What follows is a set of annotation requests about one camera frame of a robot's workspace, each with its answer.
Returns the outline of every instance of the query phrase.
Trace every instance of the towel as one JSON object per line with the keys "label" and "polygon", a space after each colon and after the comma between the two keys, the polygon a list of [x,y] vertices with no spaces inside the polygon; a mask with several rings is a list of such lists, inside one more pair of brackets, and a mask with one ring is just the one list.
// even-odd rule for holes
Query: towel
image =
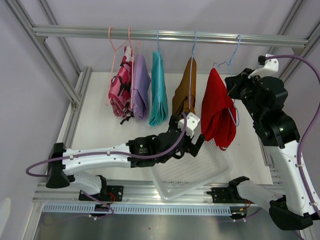
{"label": "towel", "polygon": [[168,99],[165,85],[165,71],[162,57],[153,52],[151,71],[152,110],[149,119],[151,126],[162,124],[168,118]]}
{"label": "towel", "polygon": [[119,71],[112,79],[108,97],[112,105],[113,114],[117,117],[126,118],[131,115],[131,74],[132,74],[132,51],[129,46],[124,47]]}
{"label": "towel", "polygon": [[145,57],[138,54],[134,57],[133,66],[133,115],[136,120],[142,120],[148,115],[148,90],[151,78],[148,73]]}
{"label": "towel", "polygon": [[236,109],[232,99],[227,95],[227,88],[217,70],[213,68],[209,74],[201,109],[201,133],[206,141],[214,139],[215,144],[226,150],[236,136]]}
{"label": "towel", "polygon": [[[191,70],[191,57],[186,64],[180,85],[175,90],[172,98],[172,115],[180,116],[182,112],[194,113],[196,105],[196,80],[197,80],[197,63],[195,58],[192,60]],[[191,98],[189,110],[189,89],[190,89],[190,74],[191,74]]]}

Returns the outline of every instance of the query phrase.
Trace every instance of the white plastic basket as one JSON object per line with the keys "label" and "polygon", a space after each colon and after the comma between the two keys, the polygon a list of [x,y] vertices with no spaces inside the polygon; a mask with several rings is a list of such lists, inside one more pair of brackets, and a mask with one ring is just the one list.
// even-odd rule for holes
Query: white plastic basket
{"label": "white plastic basket", "polygon": [[[195,129],[193,140],[201,133]],[[201,187],[229,173],[232,162],[214,140],[205,141],[196,157],[185,153],[181,159],[172,158],[166,163],[149,167],[153,183],[163,199],[171,200]]]}

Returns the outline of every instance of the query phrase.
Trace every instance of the red cloth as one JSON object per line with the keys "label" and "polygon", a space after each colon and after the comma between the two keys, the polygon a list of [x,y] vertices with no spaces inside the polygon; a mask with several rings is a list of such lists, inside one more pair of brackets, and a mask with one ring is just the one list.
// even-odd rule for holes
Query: red cloth
{"label": "red cloth", "polygon": [[214,139],[221,150],[226,150],[236,136],[236,109],[232,99],[227,95],[227,88],[217,70],[209,74],[201,109],[201,133],[206,141]]}

